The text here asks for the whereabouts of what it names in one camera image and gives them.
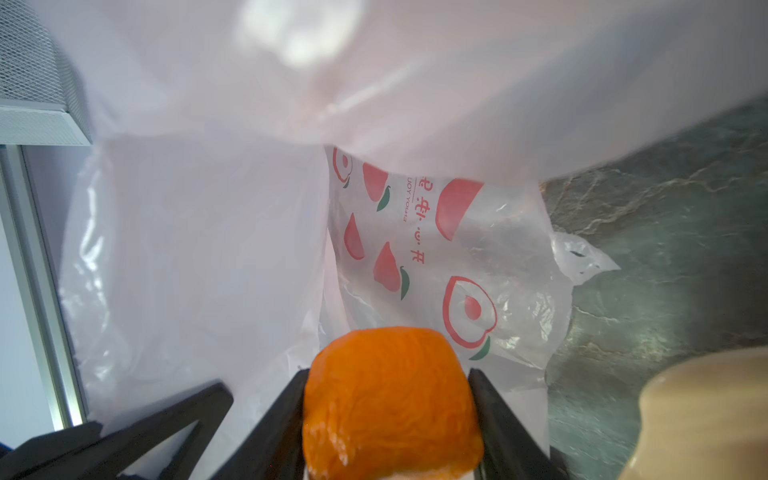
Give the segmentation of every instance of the persimmon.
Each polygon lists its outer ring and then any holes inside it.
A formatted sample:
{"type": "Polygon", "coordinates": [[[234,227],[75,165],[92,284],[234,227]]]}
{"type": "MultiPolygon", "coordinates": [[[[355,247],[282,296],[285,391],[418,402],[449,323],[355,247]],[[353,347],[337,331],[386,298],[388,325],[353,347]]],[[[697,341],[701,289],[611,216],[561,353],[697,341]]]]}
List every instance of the persimmon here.
{"type": "Polygon", "coordinates": [[[434,330],[351,332],[315,358],[304,390],[313,480],[461,478],[483,456],[475,402],[434,330]]]}

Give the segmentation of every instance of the marble countertop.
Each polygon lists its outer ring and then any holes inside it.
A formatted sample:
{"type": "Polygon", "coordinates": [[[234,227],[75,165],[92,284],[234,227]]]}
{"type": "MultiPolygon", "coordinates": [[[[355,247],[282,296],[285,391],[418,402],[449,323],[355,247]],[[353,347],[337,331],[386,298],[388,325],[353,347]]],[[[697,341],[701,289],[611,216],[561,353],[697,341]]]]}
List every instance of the marble countertop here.
{"type": "Polygon", "coordinates": [[[572,478],[615,480],[649,379],[768,344],[768,98],[551,181],[545,203],[556,230],[622,269],[574,289],[571,330],[547,369],[552,446],[572,478]]]}

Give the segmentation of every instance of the perforated metal panel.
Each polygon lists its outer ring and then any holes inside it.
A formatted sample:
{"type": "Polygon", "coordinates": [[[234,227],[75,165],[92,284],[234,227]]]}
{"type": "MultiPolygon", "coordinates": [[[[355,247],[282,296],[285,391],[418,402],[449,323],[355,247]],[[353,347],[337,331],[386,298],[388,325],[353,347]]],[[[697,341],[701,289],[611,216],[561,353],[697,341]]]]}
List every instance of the perforated metal panel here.
{"type": "Polygon", "coordinates": [[[77,75],[22,0],[0,0],[0,144],[90,144],[77,75]]]}

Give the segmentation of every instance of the printed plastic bag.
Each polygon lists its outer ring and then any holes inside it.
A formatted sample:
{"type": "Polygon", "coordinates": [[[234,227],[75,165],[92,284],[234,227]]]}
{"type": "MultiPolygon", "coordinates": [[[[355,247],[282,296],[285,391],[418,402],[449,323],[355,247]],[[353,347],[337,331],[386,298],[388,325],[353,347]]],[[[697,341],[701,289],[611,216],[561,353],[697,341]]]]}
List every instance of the printed plastic bag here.
{"type": "Polygon", "coordinates": [[[552,233],[537,181],[768,85],[762,0],[31,3],[98,133],[60,280],[89,417],[222,379],[195,478],[320,347],[388,324],[443,332],[545,448],[571,286],[611,265],[552,233]]]}
{"type": "Polygon", "coordinates": [[[335,317],[346,315],[331,336],[378,326],[443,333],[548,452],[544,370],[567,332],[573,285],[618,266],[580,237],[554,233],[535,183],[407,177],[336,147],[326,155],[344,306],[335,317]]]}

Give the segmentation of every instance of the beige object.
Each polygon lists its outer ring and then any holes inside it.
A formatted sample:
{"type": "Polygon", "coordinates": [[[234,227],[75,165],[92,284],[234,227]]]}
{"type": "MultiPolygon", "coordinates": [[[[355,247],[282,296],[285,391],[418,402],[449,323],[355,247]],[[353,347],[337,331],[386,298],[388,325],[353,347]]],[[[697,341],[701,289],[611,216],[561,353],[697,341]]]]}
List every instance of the beige object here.
{"type": "Polygon", "coordinates": [[[768,478],[768,348],[714,353],[652,379],[619,480],[768,478]]]}

